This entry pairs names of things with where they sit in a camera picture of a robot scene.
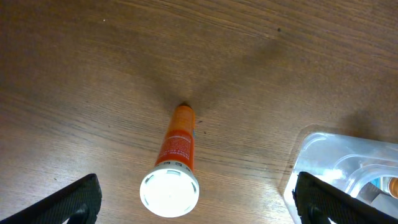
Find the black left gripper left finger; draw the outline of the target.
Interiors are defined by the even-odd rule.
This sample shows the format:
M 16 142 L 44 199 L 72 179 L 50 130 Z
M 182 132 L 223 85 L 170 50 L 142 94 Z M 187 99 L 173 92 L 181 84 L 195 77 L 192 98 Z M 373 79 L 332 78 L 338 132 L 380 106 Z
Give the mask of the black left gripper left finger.
M 88 174 L 1 223 L 95 223 L 102 192 L 96 174 Z

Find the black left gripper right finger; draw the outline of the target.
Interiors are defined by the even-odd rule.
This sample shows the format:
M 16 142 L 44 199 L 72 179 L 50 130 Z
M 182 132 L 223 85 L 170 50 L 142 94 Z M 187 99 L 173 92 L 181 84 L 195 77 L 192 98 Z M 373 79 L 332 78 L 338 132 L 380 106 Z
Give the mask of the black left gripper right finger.
M 294 204 L 302 224 L 397 224 L 397 219 L 308 172 L 300 172 L 292 191 Z

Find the gold lid small jar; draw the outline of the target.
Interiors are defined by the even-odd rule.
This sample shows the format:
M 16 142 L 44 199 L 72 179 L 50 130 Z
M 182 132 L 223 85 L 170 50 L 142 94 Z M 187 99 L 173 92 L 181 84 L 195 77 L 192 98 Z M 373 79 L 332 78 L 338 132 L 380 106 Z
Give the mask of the gold lid small jar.
M 397 177 L 379 177 L 370 183 L 391 197 L 397 198 Z

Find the orange Redoxon tablet tube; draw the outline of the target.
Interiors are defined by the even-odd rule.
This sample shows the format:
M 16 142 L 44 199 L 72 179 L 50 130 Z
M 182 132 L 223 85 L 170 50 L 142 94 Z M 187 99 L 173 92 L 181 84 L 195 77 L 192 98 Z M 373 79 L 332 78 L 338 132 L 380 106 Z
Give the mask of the orange Redoxon tablet tube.
M 143 178 L 139 191 L 144 206 L 160 217 L 181 217 L 198 202 L 194 133 L 195 112 L 182 103 L 173 113 L 154 168 Z

